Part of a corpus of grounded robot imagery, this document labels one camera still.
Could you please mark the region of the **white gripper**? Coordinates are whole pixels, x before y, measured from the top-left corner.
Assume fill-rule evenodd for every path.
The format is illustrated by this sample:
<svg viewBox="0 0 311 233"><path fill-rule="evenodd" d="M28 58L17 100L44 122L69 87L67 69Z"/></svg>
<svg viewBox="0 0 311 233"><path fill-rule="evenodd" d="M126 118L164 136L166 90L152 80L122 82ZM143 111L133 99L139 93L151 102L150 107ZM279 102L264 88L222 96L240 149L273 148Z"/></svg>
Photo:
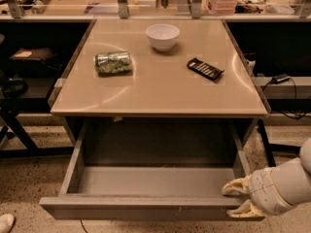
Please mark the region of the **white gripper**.
<svg viewBox="0 0 311 233"><path fill-rule="evenodd" d="M271 168L256 170L251 176L226 183L222 188L222 195L249 193L251 198L237 209L227 210L226 214L233 218L255 218L280 216L294 209L294 205L288 203L278 192L272 181L271 171Z"/></svg>

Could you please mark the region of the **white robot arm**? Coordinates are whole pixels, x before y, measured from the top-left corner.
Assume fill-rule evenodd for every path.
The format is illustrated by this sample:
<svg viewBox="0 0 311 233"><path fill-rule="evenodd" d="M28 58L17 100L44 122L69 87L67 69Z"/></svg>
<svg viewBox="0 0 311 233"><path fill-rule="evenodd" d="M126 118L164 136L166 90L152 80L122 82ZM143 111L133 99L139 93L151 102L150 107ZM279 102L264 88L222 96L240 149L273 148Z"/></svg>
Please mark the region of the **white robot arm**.
<svg viewBox="0 0 311 233"><path fill-rule="evenodd" d="M311 139L299 150L299 157L275 167L256 170L245 178L230 181L222 195L249 194L240 207L226 213L233 218L280 216L297 205L311 201Z"/></svg>

